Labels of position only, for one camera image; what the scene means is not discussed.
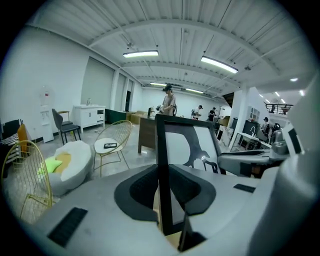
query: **white round ottoman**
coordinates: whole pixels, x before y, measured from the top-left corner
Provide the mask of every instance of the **white round ottoman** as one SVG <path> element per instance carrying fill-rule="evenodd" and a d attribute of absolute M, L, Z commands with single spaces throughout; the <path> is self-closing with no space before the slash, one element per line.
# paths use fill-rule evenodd
<path fill-rule="evenodd" d="M 61 196 L 81 185 L 88 172 L 93 168 L 92 150 L 88 144 L 81 140 L 68 142 L 58 148 L 54 156 L 58 158 L 61 155 L 68 155 L 69 163 L 67 163 L 67 166 L 62 172 L 48 173 L 54 196 Z"/>

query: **black chair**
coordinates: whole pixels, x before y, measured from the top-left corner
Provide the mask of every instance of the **black chair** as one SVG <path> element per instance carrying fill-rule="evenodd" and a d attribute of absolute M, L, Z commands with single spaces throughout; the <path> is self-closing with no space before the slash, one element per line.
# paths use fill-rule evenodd
<path fill-rule="evenodd" d="M 55 126 L 60 131 L 63 145 L 68 142 L 66 133 L 69 133 L 69 132 L 72 132 L 75 130 L 78 131 L 79 140 L 81 140 L 80 133 L 79 133 L 80 127 L 78 125 L 74 125 L 74 124 L 62 125 L 64 118 L 54 108 L 52 109 L 52 114 L 53 114 Z M 73 132 L 73 135 L 74 135 L 75 140 L 77 140 L 75 132 Z"/>

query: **ceiling light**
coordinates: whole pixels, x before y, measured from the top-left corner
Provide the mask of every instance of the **ceiling light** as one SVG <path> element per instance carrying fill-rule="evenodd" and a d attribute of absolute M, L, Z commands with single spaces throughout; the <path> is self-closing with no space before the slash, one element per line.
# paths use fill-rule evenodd
<path fill-rule="evenodd" d="M 232 66 L 229 66 L 227 64 L 224 64 L 224 63 L 222 63 L 222 62 L 220 62 L 218 60 L 212 59 L 212 58 L 208 58 L 208 57 L 202 56 L 201 61 L 205 62 L 205 63 L 209 63 L 211 65 L 215 65 L 215 66 L 217 66 L 219 68 L 225 69 L 225 70 L 227 70 L 227 71 L 229 71 L 231 73 L 234 73 L 234 74 L 238 73 L 238 69 L 236 69 L 236 68 L 234 68 Z"/>
<path fill-rule="evenodd" d="M 199 90 L 192 90 L 192 89 L 186 89 L 187 91 L 190 91 L 190 92 L 194 92 L 194 93 L 198 93 L 198 94 L 204 94 L 203 91 L 199 91 Z"/>
<path fill-rule="evenodd" d="M 167 86 L 165 83 L 157 83 L 157 82 L 151 82 L 150 85 L 153 85 L 153 86 Z"/>
<path fill-rule="evenodd" d="M 141 56 L 158 56 L 157 50 L 145 50 L 145 51 L 134 51 L 124 53 L 123 57 L 125 58 L 132 58 L 132 57 L 141 57 Z"/>

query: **white column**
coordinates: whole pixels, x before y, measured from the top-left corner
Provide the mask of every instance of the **white column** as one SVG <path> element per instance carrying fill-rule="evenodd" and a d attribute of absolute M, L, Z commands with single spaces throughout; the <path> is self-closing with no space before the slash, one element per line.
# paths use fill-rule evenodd
<path fill-rule="evenodd" d="M 238 142 L 238 140 L 236 141 L 237 133 L 238 132 L 241 133 L 244 129 L 245 122 L 247 119 L 247 112 L 248 112 L 248 109 L 247 109 L 248 108 L 248 104 L 247 104 L 248 94 L 249 94 L 249 88 L 244 87 L 241 92 L 241 103 L 240 103 L 240 108 L 239 108 L 238 121 L 236 122 L 234 134 L 233 134 L 232 140 L 229 144 L 229 150 L 231 150 L 231 148 L 235 142 L 236 143 Z"/>
<path fill-rule="evenodd" d="M 129 86 L 129 77 L 126 77 L 123 87 L 123 94 L 122 94 L 122 102 L 121 102 L 121 110 L 126 110 L 126 98 L 127 98 L 127 91 Z"/>
<path fill-rule="evenodd" d="M 115 110 L 116 92 L 117 92 L 117 86 L 118 86 L 119 71 L 120 71 L 120 68 L 116 69 L 114 71 L 114 73 L 113 73 L 111 94 L 110 94 L 110 109 L 111 110 Z"/>

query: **metal wire chair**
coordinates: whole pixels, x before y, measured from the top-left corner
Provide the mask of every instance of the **metal wire chair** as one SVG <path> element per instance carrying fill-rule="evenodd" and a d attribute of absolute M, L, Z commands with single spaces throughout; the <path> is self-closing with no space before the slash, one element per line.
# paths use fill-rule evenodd
<path fill-rule="evenodd" d="M 14 160 L 4 179 L 5 165 L 12 155 Z M 32 141 L 22 140 L 10 149 L 2 166 L 1 185 L 12 213 L 27 223 L 35 223 L 53 204 L 46 163 Z"/>
<path fill-rule="evenodd" d="M 94 161 L 93 169 L 96 170 L 99 167 L 95 168 L 96 154 L 100 155 L 100 177 L 102 177 L 102 166 L 121 162 L 119 151 L 122 154 L 122 157 L 125 161 L 126 166 L 129 168 L 127 161 L 122 153 L 122 149 L 126 146 L 128 138 L 132 131 L 132 123 L 128 120 L 121 120 L 114 122 L 113 124 L 107 126 L 96 138 L 94 142 Z M 104 148 L 105 144 L 116 143 L 114 148 Z M 112 153 L 117 153 L 119 161 L 112 161 L 102 164 L 102 157 L 110 155 Z"/>

